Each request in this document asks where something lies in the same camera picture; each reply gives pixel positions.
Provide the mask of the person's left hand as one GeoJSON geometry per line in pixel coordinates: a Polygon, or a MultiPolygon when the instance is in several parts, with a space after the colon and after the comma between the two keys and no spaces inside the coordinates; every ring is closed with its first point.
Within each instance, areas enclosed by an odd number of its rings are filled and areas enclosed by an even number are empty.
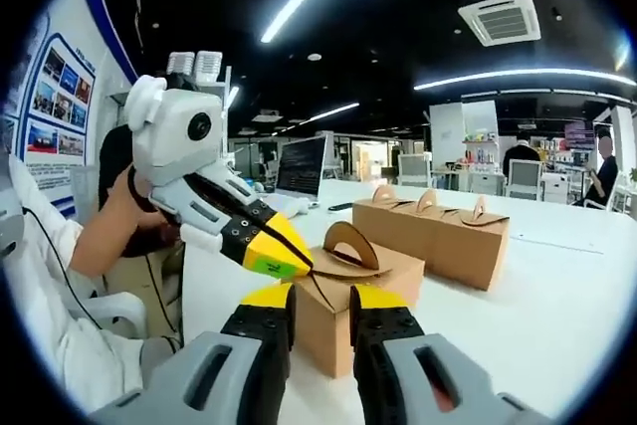
{"type": "Polygon", "coordinates": [[[141,229],[151,229],[164,225],[166,221],[161,213],[143,212],[133,199],[127,184],[128,173],[131,169],[132,164],[118,175],[113,187],[108,191],[108,198],[113,198],[117,205],[122,206],[125,213],[134,219],[136,226],[141,229]]]}

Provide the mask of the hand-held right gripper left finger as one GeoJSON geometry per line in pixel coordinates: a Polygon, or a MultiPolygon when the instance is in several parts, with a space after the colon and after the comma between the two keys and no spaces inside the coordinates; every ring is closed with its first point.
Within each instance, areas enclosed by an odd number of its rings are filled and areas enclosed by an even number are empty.
{"type": "Polygon", "coordinates": [[[148,385],[90,416],[93,424],[275,424],[290,375],[295,287],[246,297],[220,331],[205,331],[158,366],[148,385]]]}

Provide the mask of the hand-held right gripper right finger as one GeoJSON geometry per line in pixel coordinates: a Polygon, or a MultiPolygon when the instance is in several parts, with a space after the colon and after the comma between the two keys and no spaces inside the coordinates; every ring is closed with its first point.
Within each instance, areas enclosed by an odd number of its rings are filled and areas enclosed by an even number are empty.
{"type": "Polygon", "coordinates": [[[405,301],[350,288],[353,374],[367,424],[549,424],[443,335],[426,333],[405,301]]]}

